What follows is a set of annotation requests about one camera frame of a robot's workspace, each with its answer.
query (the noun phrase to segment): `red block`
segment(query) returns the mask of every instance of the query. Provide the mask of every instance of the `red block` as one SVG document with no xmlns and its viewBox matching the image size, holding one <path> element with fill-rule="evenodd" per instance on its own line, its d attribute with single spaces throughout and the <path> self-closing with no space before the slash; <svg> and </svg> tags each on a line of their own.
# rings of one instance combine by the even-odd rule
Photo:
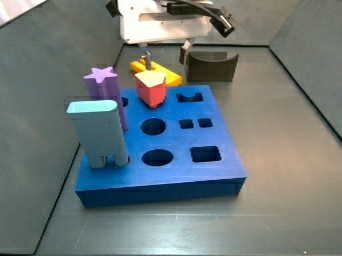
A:
<svg viewBox="0 0 342 256">
<path fill-rule="evenodd" d="M 138 95 L 150 108 L 156 108 L 166 98 L 166 74 L 147 70 L 135 74 L 135 77 Z"/>
</svg>

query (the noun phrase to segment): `purple star block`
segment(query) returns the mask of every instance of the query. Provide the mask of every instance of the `purple star block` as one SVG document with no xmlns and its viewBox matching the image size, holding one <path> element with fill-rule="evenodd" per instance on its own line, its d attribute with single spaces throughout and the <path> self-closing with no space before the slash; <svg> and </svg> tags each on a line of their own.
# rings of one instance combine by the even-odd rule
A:
<svg viewBox="0 0 342 256">
<path fill-rule="evenodd" d="M 91 71 L 92 74 L 84 76 L 89 97 L 92 100 L 116 101 L 119 106 L 122 128 L 126 131 L 127 123 L 118 75 L 114 73 L 112 67 L 104 69 L 92 68 Z"/>
</svg>

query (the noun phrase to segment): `cable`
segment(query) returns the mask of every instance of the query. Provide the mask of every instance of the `cable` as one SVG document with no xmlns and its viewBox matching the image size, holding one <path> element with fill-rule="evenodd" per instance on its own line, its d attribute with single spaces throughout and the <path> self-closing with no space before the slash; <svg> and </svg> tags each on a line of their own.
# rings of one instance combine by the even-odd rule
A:
<svg viewBox="0 0 342 256">
<path fill-rule="evenodd" d="M 204 8 L 203 6 L 200 6 L 200 5 L 195 4 L 195 3 L 187 2 L 187 1 L 183 1 L 183 0 L 170 0 L 170 1 L 171 2 L 183 3 L 183 4 L 187 4 L 187 5 L 191 5 L 191 6 L 196 7 L 198 9 L 204 11 L 211 16 L 211 18 L 214 18 L 215 20 L 220 21 L 220 18 L 218 17 L 218 15 L 212 11 L 210 11 L 207 8 Z"/>
</svg>

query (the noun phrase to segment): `yellow block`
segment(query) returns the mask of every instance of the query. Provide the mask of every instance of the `yellow block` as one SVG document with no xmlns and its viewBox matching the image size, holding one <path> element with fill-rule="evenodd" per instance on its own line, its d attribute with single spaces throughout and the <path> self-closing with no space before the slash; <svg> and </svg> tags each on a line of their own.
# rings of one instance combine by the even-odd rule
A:
<svg viewBox="0 0 342 256">
<path fill-rule="evenodd" d="M 178 75 L 171 70 L 168 70 L 167 68 L 164 68 L 162 65 L 159 65 L 154 61 L 151 62 L 151 68 L 152 70 L 166 73 L 166 86 L 179 86 L 183 83 L 182 76 Z M 140 73 L 146 71 L 146 62 L 143 59 L 140 59 L 139 61 L 131 62 L 131 70 L 135 73 Z"/>
</svg>

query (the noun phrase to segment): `shape sorter board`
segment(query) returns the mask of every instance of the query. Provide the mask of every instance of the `shape sorter board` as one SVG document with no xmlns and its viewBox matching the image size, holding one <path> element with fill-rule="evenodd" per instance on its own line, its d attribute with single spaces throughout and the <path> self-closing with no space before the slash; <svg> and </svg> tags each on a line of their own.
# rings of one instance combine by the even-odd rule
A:
<svg viewBox="0 0 342 256">
<path fill-rule="evenodd" d="M 135 89 L 122 90 L 130 164 L 91 169 L 83 156 L 76 194 L 84 207 L 238 195 L 246 171 L 210 87 L 167 90 L 150 109 Z"/>
</svg>

